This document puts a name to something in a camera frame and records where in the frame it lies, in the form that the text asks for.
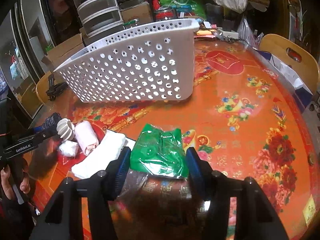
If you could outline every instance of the floral pattern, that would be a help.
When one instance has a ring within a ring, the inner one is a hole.
[[[267,83],[264,79],[259,79],[258,77],[248,77],[247,78],[248,87],[255,87],[256,89],[256,94],[258,95],[259,98],[263,98],[264,94],[267,93],[270,89],[271,84]]]
[[[253,159],[255,179],[267,195],[277,213],[289,203],[295,191],[297,173],[292,167],[295,149],[288,135],[283,135],[286,125],[285,113],[275,105],[272,109],[279,119],[278,128],[267,132],[266,144]]]
[[[211,142],[206,135],[196,136],[195,130],[189,130],[182,135],[183,149],[186,151],[189,147],[194,147],[197,150],[200,160],[210,160],[210,154],[221,148],[221,141],[217,141],[216,145],[211,146]]]
[[[223,97],[221,101],[223,105],[217,106],[216,110],[228,118],[228,126],[232,132],[238,130],[239,122],[247,121],[255,107],[258,106],[257,104],[252,105],[248,98],[240,98],[239,95]]]

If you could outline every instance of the table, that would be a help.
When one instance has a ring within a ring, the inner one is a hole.
[[[137,139],[146,123],[183,132],[183,147],[226,176],[254,177],[291,239],[299,239],[319,211],[320,172],[314,147],[290,86],[277,70],[241,43],[195,42],[194,90],[180,102],[85,104],[65,91],[44,106],[33,125],[53,112],[73,123],[91,122],[99,139],[106,129]],[[57,154],[58,138],[25,154],[36,179],[33,197],[43,210],[71,167],[83,160]],[[236,200],[230,200],[228,239],[233,238]],[[86,239],[90,227],[82,200]],[[208,203],[191,198],[187,181],[130,171],[122,195],[111,203],[119,239],[199,239]]]

